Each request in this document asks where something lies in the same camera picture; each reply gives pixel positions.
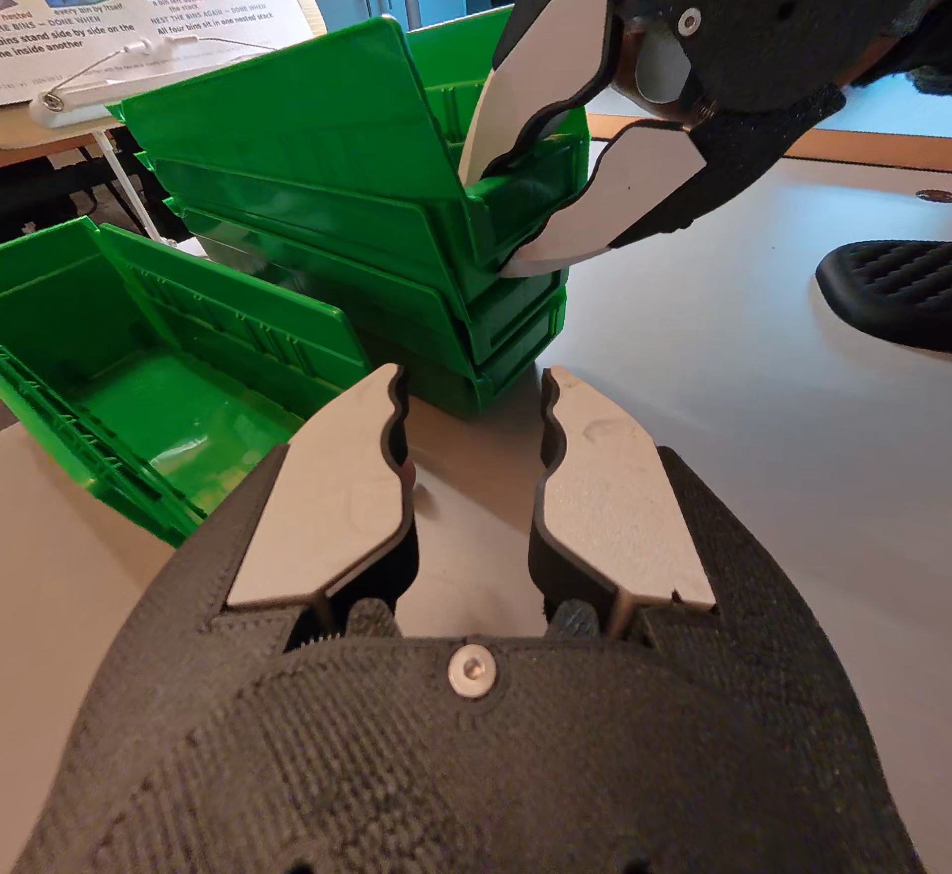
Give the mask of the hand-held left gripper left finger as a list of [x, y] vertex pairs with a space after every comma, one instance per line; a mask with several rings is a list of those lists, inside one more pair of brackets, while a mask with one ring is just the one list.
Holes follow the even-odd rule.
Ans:
[[419, 571], [406, 435], [408, 376], [380, 366], [288, 444], [226, 606], [305, 606], [343, 627], [363, 599], [391, 612]]

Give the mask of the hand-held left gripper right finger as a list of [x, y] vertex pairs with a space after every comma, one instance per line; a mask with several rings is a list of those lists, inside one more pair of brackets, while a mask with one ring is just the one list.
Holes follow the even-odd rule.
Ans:
[[716, 605], [660, 451], [621, 406], [563, 367], [541, 376], [541, 460], [529, 570], [546, 617], [589, 605], [621, 638], [644, 608]]

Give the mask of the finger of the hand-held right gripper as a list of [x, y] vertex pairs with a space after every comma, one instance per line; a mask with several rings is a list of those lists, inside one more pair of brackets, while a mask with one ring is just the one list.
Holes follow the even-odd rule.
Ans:
[[579, 196], [516, 249], [499, 276], [534, 277], [600, 256], [705, 166], [681, 127], [628, 125], [603, 149]]
[[528, 153], [583, 101], [608, 65], [610, 0], [548, 0], [489, 72], [461, 154], [465, 187]]

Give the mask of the green plastic bin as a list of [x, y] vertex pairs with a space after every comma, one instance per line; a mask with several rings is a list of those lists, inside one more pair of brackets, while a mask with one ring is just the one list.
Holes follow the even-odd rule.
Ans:
[[589, 173], [589, 128], [570, 111], [514, 166], [466, 187], [463, 145], [510, 10], [405, 34], [374, 18], [126, 98], [116, 108], [182, 206], [358, 244], [413, 281], [450, 275], [468, 296]]
[[449, 292], [170, 199], [208, 258], [340, 309], [366, 356], [410, 375], [411, 393], [463, 419], [480, 416], [561, 333], [568, 271], [503, 281], [467, 318]]
[[342, 309], [457, 375], [488, 365], [565, 286], [478, 265], [470, 201], [408, 201], [137, 156], [213, 261]]
[[3, 403], [170, 545], [370, 370], [341, 309], [123, 229], [77, 218], [2, 245]]

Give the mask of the person's right forearm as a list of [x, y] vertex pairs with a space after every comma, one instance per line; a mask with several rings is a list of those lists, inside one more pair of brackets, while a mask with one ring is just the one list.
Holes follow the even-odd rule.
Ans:
[[929, 96], [951, 95], [951, 1], [928, 12], [922, 22], [890, 47], [849, 85], [865, 87], [901, 74]]

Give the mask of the grey desk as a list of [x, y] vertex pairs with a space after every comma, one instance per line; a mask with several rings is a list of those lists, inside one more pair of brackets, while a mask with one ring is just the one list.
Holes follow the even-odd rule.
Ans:
[[[930, 872], [950, 872], [950, 357], [839, 320], [815, 269], [950, 241], [950, 138], [823, 131], [720, 211], [571, 273], [563, 366], [677, 451], [773, 555], [860, 698]], [[77, 487], [2, 410], [2, 872], [90, 679], [170, 548]]]

